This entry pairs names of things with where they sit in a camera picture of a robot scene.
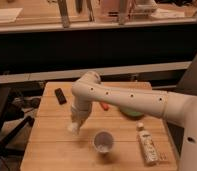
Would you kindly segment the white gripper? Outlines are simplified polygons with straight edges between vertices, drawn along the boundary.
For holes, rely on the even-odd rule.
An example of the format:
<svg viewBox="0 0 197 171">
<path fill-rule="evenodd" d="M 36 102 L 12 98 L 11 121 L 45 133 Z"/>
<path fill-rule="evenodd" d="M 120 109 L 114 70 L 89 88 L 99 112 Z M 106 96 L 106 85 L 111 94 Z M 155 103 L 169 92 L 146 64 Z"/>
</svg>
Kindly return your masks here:
<svg viewBox="0 0 197 171">
<path fill-rule="evenodd" d="M 73 124 L 81 127 L 88 119 L 92 112 L 92 105 L 88 105 L 85 109 L 79 109 L 74 104 L 71 105 L 71 120 Z"/>
</svg>

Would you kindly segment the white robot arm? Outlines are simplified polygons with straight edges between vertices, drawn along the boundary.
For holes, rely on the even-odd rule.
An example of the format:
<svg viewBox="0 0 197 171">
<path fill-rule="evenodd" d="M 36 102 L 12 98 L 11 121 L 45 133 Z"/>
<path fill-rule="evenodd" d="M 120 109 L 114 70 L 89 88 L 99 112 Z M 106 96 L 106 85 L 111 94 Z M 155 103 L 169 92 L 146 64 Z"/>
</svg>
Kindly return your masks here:
<svg viewBox="0 0 197 171">
<path fill-rule="evenodd" d="M 184 128 L 178 171 L 197 171 L 197 95 L 105 86 L 95 71 L 88 71 L 76 80 L 71 92 L 74 96 L 71 132 L 79 133 L 94 101 L 146 113 Z"/>
</svg>

